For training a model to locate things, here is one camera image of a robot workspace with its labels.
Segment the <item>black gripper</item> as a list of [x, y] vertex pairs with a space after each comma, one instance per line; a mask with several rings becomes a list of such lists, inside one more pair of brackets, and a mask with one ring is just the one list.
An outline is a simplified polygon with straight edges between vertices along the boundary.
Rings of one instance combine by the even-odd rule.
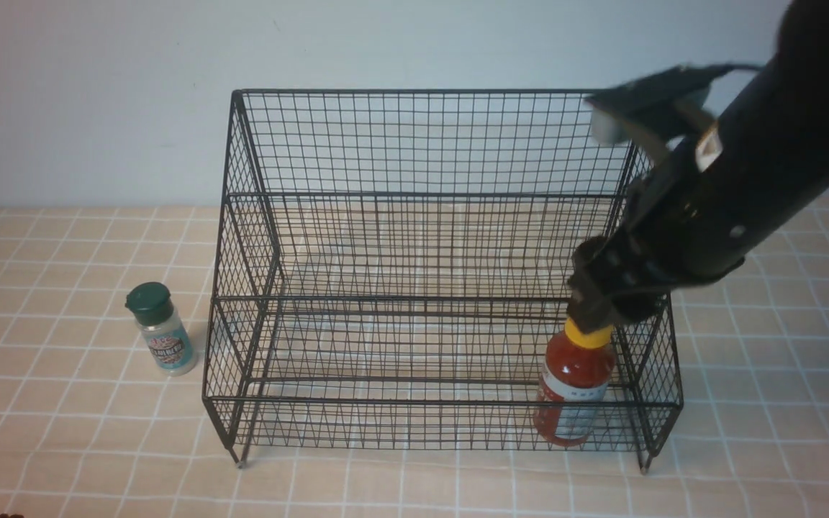
[[613, 232], [573, 253], [567, 315], [582, 334], [641, 322], [662, 295], [695, 279], [670, 223], [688, 185], [687, 174], [658, 170], [632, 181]]

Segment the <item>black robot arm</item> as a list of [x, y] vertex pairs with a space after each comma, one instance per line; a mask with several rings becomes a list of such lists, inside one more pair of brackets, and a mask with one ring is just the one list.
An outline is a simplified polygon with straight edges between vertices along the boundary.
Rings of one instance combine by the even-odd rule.
[[697, 95], [737, 63], [680, 65], [598, 91], [592, 137], [652, 167], [619, 225], [572, 255], [567, 317], [590, 334], [641, 322], [661, 298], [716, 284], [829, 189], [829, 1], [794, 1], [776, 52], [720, 115]]

